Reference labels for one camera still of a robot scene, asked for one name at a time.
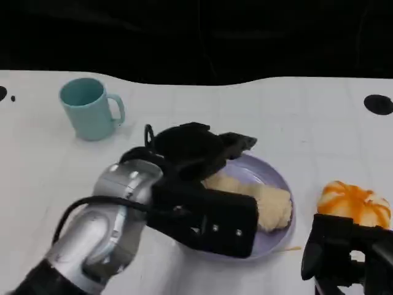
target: black cable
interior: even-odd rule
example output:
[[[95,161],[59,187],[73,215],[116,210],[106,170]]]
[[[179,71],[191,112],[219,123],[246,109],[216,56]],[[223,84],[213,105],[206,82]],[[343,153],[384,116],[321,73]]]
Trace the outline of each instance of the black cable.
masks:
[[[141,212],[146,212],[149,214],[157,214],[157,215],[162,215],[166,216],[168,218],[176,218],[184,215],[183,211],[158,211],[155,209],[152,209],[150,206],[141,204],[138,202],[130,201],[127,199],[119,198],[119,197],[108,197],[105,195],[95,195],[92,197],[87,197],[87,198],[82,198],[66,209],[66,211],[63,213],[59,223],[57,224],[55,234],[53,235],[52,238],[52,245],[54,245],[60,238],[61,230],[63,229],[64,225],[66,224],[66,221],[69,217],[69,215],[74,211],[76,208],[82,205],[88,205],[88,204],[113,204],[113,205],[121,205],[125,206],[127,208],[132,208]]]

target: black background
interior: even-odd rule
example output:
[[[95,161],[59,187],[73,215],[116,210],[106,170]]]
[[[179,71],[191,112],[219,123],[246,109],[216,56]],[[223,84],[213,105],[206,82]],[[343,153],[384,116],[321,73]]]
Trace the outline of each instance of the black background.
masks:
[[[393,77],[391,0],[4,0],[0,68],[154,84]]]

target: purple plate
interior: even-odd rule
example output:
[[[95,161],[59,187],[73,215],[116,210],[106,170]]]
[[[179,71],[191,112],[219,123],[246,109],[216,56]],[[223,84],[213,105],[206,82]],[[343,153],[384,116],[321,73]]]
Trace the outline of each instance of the purple plate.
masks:
[[[226,175],[240,180],[242,183],[263,183],[289,191],[293,206],[292,216],[290,217],[289,225],[284,229],[274,230],[270,233],[258,230],[255,236],[251,256],[246,259],[231,258],[224,255],[205,253],[202,251],[198,251],[198,253],[212,259],[218,258],[233,261],[248,261],[270,254],[280,247],[283,242],[285,242],[295,224],[295,204],[288,184],[272,166],[247,154],[243,154],[236,160],[228,161],[227,166],[225,166],[222,171]]]

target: teal mug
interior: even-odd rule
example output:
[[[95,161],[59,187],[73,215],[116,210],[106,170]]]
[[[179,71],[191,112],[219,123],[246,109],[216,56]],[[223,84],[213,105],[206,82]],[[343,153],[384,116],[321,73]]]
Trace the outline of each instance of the teal mug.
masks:
[[[113,118],[108,99],[119,106],[119,119]],[[96,79],[80,78],[68,82],[60,90],[60,101],[77,137],[84,140],[108,137],[125,119],[122,99],[116,94],[107,94],[104,85]]]

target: mug handle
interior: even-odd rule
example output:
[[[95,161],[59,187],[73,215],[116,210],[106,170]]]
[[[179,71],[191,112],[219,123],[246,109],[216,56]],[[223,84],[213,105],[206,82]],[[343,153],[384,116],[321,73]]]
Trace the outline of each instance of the mug handle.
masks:
[[[119,106],[120,119],[112,119],[112,120],[115,122],[115,124],[122,125],[125,120],[125,111],[124,111],[124,104],[123,104],[122,99],[120,98],[120,96],[118,96],[117,94],[113,94],[113,93],[108,94],[107,97],[116,101],[117,106]]]

